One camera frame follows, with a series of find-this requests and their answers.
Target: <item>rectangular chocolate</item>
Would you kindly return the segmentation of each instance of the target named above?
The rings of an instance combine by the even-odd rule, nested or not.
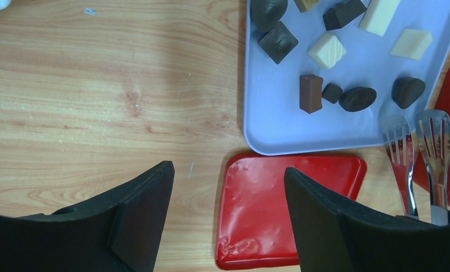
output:
[[[383,37],[401,0],[372,0],[359,28]]]
[[[316,75],[300,76],[300,109],[314,113],[322,108],[322,84],[324,79]]]

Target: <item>square chocolate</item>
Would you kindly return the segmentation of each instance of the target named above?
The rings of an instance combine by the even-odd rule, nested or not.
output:
[[[328,102],[335,104],[342,94],[343,90],[341,87],[338,87],[336,84],[329,83],[325,86],[325,89],[322,92],[322,97]]]
[[[282,22],[278,22],[277,25],[258,42],[259,46],[276,64],[279,64],[298,43],[299,41]]]

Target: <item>oval chocolate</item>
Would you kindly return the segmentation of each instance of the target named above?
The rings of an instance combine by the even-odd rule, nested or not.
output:
[[[338,102],[348,112],[358,112],[368,108],[377,98],[377,92],[372,88],[355,87],[345,92]]]

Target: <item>chocolate piece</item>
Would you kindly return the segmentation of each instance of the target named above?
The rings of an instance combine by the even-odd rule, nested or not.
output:
[[[287,11],[288,0],[252,0],[252,21],[262,32],[270,31]]]
[[[347,53],[338,38],[325,32],[307,51],[307,54],[323,69],[331,69]]]
[[[301,13],[311,10],[320,0],[295,0],[295,4]]]
[[[348,112],[358,112],[368,108],[377,98],[377,92],[372,88],[355,87],[343,93],[338,102]]]
[[[342,28],[367,10],[361,0],[346,0],[336,4],[324,14],[327,31]]]
[[[392,99],[401,108],[406,109],[414,104],[425,91],[425,82],[418,78],[406,76],[395,80],[392,88]]]
[[[401,0],[372,0],[359,28],[383,37]]]
[[[299,41],[290,33],[282,23],[278,24],[263,37],[258,44],[276,64],[279,64],[288,55]]]
[[[322,108],[322,84],[324,79],[316,75],[300,76],[300,109],[313,113]]]
[[[405,28],[395,42],[390,54],[419,61],[434,38],[429,31]]]
[[[338,87],[333,83],[329,83],[325,86],[325,89],[322,92],[322,97],[328,102],[335,104],[342,94],[343,90],[341,87]]]

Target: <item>red plate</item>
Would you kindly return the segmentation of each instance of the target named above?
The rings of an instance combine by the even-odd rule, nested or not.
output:
[[[356,156],[241,154],[227,164],[220,203],[216,265],[224,270],[298,265],[283,175],[296,167],[356,199],[367,164]]]

